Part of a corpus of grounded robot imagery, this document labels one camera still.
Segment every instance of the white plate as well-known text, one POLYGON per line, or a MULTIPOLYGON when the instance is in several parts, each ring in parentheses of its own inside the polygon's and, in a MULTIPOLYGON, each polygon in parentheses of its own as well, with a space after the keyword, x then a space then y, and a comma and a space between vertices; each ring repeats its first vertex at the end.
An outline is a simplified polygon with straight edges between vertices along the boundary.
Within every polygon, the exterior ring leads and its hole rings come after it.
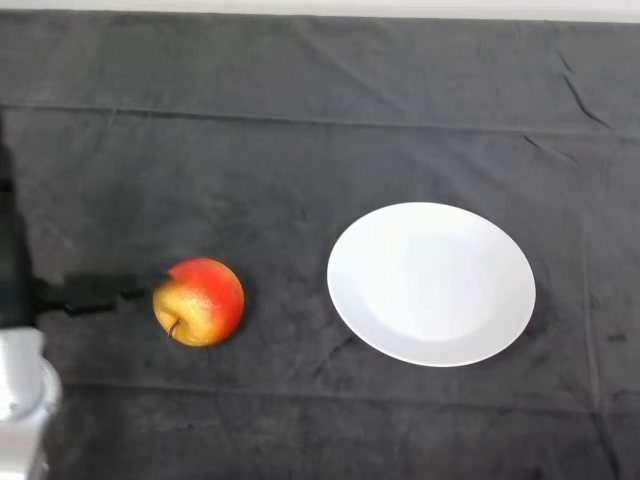
POLYGON ((493 223, 437 203, 401 203, 353 223, 327 269, 345 323, 405 362, 453 367, 508 347, 536 298, 531 267, 493 223))

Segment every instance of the wall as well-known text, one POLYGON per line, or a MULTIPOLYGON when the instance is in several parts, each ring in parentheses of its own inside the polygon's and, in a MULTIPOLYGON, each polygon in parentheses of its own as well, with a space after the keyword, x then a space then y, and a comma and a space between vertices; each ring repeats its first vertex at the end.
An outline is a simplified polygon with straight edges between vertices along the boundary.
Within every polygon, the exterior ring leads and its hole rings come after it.
POLYGON ((0 0, 0 8, 640 22, 640 0, 0 0))

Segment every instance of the apple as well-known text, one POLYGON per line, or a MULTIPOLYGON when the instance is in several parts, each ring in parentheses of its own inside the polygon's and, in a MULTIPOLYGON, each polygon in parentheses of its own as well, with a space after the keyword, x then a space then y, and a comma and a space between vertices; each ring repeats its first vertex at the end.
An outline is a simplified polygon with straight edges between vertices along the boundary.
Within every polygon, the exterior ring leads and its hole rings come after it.
POLYGON ((226 340, 240 324, 244 292, 238 277, 208 258, 179 263, 153 293, 153 310, 171 338, 192 347, 226 340))

